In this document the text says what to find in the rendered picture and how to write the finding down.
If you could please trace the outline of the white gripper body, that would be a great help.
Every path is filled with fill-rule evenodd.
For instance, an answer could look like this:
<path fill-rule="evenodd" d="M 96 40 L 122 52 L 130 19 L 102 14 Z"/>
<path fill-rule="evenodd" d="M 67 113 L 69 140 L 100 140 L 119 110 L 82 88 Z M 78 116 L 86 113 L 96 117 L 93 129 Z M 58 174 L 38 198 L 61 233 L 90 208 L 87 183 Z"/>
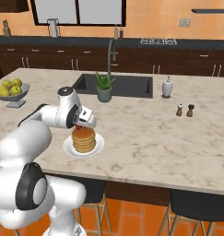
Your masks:
<path fill-rule="evenodd" d="M 97 125 L 97 120 L 94 115 L 90 115 L 89 117 L 80 115 L 77 125 L 94 129 Z"/>

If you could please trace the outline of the stack of pancakes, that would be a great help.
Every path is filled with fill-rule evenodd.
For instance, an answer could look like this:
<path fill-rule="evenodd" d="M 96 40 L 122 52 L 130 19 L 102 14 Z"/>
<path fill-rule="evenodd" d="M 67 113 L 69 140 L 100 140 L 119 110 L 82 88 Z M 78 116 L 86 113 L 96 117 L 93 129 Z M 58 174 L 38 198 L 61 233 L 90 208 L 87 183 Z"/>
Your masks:
<path fill-rule="evenodd" d="M 75 128 L 72 132 L 73 147 L 77 152 L 87 153 L 96 146 L 95 132 L 91 128 Z"/>

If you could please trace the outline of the white plate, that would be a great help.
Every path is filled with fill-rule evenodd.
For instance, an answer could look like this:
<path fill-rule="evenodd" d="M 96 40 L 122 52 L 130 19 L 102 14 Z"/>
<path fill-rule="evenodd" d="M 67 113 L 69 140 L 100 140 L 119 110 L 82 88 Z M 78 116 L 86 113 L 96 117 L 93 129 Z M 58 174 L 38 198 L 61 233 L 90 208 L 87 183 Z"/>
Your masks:
<path fill-rule="evenodd" d="M 74 158 L 90 158 L 90 157 L 93 157 L 95 155 L 97 155 L 99 152 L 101 152 L 104 148 L 104 145 L 105 145 L 105 140 L 104 138 L 96 133 L 95 134 L 95 140 L 96 140 L 96 145 L 95 147 L 90 151 L 90 152 L 86 152 L 86 153 L 80 153 L 80 152 L 77 152 L 74 147 L 73 147 L 73 140 L 72 138 L 69 136 L 65 141 L 64 141 L 64 144 L 63 144 L 63 149 L 64 149 L 64 152 L 69 155 L 69 156 L 72 156 Z"/>

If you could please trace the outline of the potted green plant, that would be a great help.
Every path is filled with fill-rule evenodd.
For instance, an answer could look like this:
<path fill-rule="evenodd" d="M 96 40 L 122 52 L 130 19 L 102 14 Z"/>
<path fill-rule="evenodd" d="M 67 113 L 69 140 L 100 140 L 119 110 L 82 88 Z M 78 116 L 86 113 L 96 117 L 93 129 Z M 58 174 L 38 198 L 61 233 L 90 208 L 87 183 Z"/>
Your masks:
<path fill-rule="evenodd" d="M 98 92 L 98 100 L 101 102 L 109 102 L 112 99 L 112 83 L 114 78 L 110 79 L 109 76 L 102 76 L 96 73 L 97 84 L 95 87 Z"/>

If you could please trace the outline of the dark sink basin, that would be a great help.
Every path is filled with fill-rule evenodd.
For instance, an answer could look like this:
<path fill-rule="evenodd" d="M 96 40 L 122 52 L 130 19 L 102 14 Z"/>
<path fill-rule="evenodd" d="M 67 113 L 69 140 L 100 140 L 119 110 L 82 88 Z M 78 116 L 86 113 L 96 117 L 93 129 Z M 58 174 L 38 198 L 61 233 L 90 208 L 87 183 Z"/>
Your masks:
<path fill-rule="evenodd" d="M 133 98 L 153 98 L 153 77 L 114 75 L 112 95 Z M 95 75 L 82 74 L 72 88 L 78 94 L 96 95 L 98 79 Z"/>

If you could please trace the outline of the black stool with wooden legs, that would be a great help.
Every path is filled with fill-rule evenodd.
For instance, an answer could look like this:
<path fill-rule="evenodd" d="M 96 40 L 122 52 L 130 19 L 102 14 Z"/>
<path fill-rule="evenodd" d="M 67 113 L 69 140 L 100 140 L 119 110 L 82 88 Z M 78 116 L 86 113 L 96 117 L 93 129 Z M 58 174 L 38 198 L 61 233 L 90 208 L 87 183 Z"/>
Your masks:
<path fill-rule="evenodd" d="M 57 174 L 48 175 L 47 180 L 53 189 L 54 204 L 49 212 L 51 226 L 43 236 L 87 236 L 75 217 L 75 210 L 83 204 L 95 205 L 101 231 L 103 215 L 100 214 L 99 203 L 105 201 L 105 181 Z"/>
<path fill-rule="evenodd" d="M 171 201 L 158 236 L 165 225 L 168 225 L 168 236 L 174 236 L 181 218 L 195 223 L 192 236 L 196 236 L 198 227 L 202 228 L 203 236 L 212 236 L 216 223 L 224 221 L 224 198 L 222 195 L 171 189 Z"/>

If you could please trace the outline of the dark curved tap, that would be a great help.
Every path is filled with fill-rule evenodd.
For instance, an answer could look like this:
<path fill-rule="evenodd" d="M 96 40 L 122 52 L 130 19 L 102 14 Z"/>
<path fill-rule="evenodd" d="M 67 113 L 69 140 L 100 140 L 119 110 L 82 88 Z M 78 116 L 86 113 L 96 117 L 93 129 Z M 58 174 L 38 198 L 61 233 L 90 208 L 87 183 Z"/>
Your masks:
<path fill-rule="evenodd" d="M 112 60 L 116 60 L 116 51 L 115 51 L 115 45 L 114 45 L 115 39 L 111 39 L 109 42 L 109 47 L 108 47 L 108 77 L 111 77 L 111 65 L 112 65 Z"/>

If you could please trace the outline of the dark wooden cupboard run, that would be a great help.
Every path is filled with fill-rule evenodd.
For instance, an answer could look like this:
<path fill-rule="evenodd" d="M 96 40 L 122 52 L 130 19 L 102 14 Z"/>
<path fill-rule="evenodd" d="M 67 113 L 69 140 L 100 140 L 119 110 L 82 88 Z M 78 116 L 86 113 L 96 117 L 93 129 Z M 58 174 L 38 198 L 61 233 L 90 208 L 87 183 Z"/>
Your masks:
<path fill-rule="evenodd" d="M 15 69 L 108 70 L 110 38 L 0 36 L 0 77 Z M 177 40 L 177 45 L 142 45 L 115 40 L 112 72 L 224 77 L 224 41 Z"/>

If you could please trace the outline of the grey fruit bowl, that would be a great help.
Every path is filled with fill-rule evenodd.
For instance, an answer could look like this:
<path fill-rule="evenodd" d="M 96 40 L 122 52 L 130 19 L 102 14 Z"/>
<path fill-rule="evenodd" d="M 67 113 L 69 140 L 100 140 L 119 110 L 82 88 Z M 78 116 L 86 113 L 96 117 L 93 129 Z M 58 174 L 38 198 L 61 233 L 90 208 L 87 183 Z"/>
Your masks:
<path fill-rule="evenodd" d="M 25 101 L 23 98 L 28 94 L 28 91 L 30 89 L 30 84 L 23 83 L 21 86 L 22 92 L 18 95 L 12 95 L 12 96 L 0 96 L 0 100 L 2 101 L 8 101 L 7 108 L 20 108 Z"/>

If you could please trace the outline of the white soap dispenser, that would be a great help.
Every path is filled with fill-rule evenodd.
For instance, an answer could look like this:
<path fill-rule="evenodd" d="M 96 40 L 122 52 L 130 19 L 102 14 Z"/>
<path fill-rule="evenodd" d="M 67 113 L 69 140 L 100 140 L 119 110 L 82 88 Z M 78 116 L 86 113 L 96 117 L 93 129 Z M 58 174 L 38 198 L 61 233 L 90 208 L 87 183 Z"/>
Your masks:
<path fill-rule="evenodd" d="M 172 88 L 173 82 L 171 81 L 171 77 L 167 77 L 167 79 L 162 83 L 162 97 L 169 98 L 171 96 Z"/>

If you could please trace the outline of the dark-topped pepper shaker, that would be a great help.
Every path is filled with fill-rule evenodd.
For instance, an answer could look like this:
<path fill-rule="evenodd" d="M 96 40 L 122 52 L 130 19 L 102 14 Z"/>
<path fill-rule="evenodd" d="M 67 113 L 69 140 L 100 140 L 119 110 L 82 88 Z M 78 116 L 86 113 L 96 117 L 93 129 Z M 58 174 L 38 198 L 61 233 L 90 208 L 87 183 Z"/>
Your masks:
<path fill-rule="evenodd" d="M 195 108 L 195 106 L 193 104 L 189 104 L 188 105 L 188 112 L 187 112 L 187 117 L 192 117 L 193 116 L 193 109 Z"/>

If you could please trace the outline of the hob with white rings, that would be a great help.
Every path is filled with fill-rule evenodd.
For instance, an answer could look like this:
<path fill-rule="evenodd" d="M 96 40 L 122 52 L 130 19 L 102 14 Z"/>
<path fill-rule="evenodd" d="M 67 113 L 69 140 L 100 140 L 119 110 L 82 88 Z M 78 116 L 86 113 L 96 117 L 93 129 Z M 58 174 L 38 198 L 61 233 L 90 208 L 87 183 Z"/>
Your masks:
<path fill-rule="evenodd" d="M 176 39 L 168 38 L 142 38 L 140 40 L 142 45 L 177 45 Z"/>

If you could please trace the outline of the grey wall socket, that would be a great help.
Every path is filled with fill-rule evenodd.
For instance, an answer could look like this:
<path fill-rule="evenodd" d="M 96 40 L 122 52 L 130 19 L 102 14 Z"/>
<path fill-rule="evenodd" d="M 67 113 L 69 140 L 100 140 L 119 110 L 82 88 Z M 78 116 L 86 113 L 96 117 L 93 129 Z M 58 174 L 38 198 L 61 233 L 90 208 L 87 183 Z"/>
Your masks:
<path fill-rule="evenodd" d="M 180 28 L 189 28 L 191 26 L 191 19 L 190 18 L 181 18 L 179 21 Z"/>

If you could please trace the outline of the dark wooden wall cupboard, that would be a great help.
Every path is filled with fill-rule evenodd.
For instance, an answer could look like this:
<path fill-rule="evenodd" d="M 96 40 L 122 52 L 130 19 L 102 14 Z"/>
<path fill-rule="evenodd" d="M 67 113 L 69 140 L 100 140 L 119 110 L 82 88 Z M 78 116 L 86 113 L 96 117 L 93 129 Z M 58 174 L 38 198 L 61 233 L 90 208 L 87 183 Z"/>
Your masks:
<path fill-rule="evenodd" d="M 28 10 L 28 0 L 0 0 L 0 13 L 20 13 Z"/>

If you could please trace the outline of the dark wall shelf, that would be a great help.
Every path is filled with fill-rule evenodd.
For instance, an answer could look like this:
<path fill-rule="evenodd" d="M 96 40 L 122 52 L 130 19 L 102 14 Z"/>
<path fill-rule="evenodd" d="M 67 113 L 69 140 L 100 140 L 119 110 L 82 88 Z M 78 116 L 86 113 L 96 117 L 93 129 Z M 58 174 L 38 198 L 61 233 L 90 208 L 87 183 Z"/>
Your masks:
<path fill-rule="evenodd" d="M 195 14 L 224 14 L 224 9 L 192 9 Z"/>

